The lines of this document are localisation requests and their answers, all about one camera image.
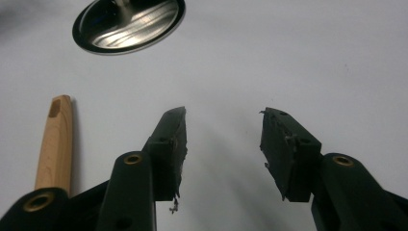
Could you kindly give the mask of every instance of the white surface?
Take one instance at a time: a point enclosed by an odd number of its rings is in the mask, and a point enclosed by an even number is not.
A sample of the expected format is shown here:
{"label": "white surface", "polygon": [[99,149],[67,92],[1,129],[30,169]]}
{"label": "white surface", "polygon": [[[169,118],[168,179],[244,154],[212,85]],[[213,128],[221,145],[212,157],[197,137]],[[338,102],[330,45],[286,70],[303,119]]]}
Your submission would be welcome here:
{"label": "white surface", "polygon": [[180,211],[158,230],[316,230],[282,202],[259,149],[264,107],[294,116],[322,153],[360,160],[408,197],[408,2],[187,1],[180,27],[137,53],[81,50],[87,1],[0,3],[0,215],[33,189],[52,97],[74,99],[73,192],[108,179],[161,115],[186,106]]}

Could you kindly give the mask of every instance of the wooden stick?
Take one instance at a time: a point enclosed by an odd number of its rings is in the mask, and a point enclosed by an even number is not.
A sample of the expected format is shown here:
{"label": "wooden stick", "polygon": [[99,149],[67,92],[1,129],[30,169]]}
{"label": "wooden stick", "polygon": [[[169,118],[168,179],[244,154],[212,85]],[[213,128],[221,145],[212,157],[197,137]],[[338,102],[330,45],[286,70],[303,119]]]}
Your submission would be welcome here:
{"label": "wooden stick", "polygon": [[72,107],[67,95],[53,98],[39,153],[35,189],[70,190],[72,162]]}

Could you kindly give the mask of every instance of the wooden handle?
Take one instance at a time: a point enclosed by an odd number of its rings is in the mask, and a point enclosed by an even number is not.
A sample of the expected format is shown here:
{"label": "wooden handle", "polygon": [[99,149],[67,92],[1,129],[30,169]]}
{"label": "wooden handle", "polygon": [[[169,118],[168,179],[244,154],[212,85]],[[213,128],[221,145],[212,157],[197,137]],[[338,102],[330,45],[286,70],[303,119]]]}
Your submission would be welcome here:
{"label": "wooden handle", "polygon": [[68,194],[72,159],[72,107],[67,95],[53,98],[39,153],[35,189],[57,187]]}

